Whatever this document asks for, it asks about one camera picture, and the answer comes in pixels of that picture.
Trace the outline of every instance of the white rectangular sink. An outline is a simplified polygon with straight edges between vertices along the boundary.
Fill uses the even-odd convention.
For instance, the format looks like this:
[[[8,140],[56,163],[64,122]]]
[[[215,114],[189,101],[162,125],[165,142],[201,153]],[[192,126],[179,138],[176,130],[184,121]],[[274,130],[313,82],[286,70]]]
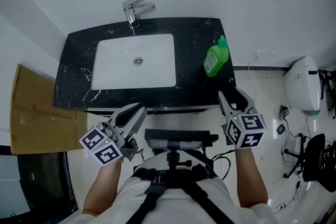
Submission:
[[[176,85],[171,34],[102,40],[94,61],[93,90],[160,88]]]

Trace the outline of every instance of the countertop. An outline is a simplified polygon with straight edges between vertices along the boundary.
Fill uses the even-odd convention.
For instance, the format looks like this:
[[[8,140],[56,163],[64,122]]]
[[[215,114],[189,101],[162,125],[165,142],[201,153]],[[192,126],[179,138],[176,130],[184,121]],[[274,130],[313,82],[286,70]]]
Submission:
[[[176,85],[167,88],[91,90],[93,65],[101,40],[138,35],[172,34],[175,49]],[[142,102],[147,108],[173,108],[218,104],[217,93],[236,85],[231,57],[220,72],[208,78],[203,69],[206,53],[224,30],[215,18],[157,18],[97,26],[68,35],[62,52],[53,105],[59,108],[119,108]]]

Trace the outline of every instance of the green bottle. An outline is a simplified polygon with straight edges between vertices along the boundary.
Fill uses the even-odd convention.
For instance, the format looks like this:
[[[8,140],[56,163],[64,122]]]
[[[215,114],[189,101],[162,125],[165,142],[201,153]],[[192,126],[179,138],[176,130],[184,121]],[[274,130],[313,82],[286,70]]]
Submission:
[[[203,66],[208,77],[214,77],[229,59],[229,49],[224,36],[220,36],[218,45],[212,46],[205,57]]]

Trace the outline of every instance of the white shirt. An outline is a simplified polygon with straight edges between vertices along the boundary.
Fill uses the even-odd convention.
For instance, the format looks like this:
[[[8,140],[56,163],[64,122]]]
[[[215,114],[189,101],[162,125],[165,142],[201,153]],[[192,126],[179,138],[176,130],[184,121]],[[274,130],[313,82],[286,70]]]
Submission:
[[[189,154],[179,151],[180,162],[191,159],[193,166],[205,164]],[[166,153],[159,154],[139,168],[168,170]],[[191,169],[178,166],[177,169]],[[251,208],[236,207],[224,185],[218,177],[198,181],[197,184],[207,192],[208,198],[235,224],[277,224],[272,209],[267,204],[258,204]],[[113,223],[125,224],[138,210],[146,198],[144,193],[150,182],[131,177],[119,190],[117,197],[108,210],[101,215],[80,215],[71,224]],[[186,224],[215,223],[208,213],[182,189],[167,189],[157,200],[156,207],[150,211],[143,224]]]

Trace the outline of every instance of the person's left arm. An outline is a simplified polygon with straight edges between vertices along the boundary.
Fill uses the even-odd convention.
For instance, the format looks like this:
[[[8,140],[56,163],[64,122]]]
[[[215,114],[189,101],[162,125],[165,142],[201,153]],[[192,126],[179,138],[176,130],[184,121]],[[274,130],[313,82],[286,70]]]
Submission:
[[[85,198],[82,214],[96,217],[112,206],[117,196],[122,162],[123,159],[119,159],[99,170]]]

